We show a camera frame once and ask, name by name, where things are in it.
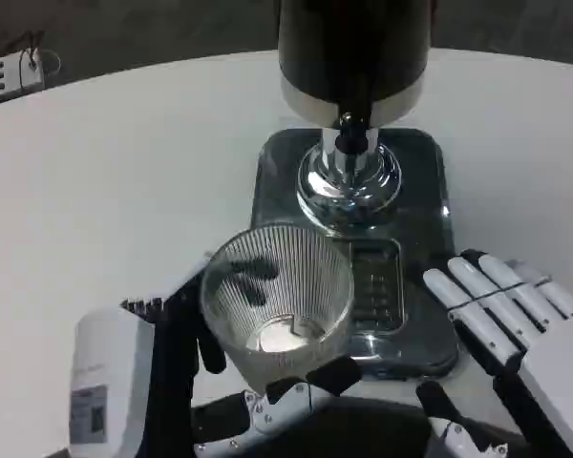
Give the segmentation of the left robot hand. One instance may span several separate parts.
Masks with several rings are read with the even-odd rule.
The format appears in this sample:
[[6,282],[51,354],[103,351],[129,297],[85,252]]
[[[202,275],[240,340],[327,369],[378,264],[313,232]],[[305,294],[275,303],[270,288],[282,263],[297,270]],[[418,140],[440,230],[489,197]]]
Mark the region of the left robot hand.
[[169,297],[126,300],[84,315],[74,329],[68,451],[73,457],[246,457],[299,426],[361,378],[350,357],[266,395],[247,389],[193,406],[200,370],[226,357],[200,307],[202,270]]

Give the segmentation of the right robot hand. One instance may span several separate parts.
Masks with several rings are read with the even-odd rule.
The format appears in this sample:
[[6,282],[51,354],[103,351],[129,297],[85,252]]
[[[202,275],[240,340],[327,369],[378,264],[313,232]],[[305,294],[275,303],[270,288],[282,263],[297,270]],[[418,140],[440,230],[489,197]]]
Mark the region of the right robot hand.
[[573,296],[529,265],[465,250],[420,275],[538,457],[573,457]]

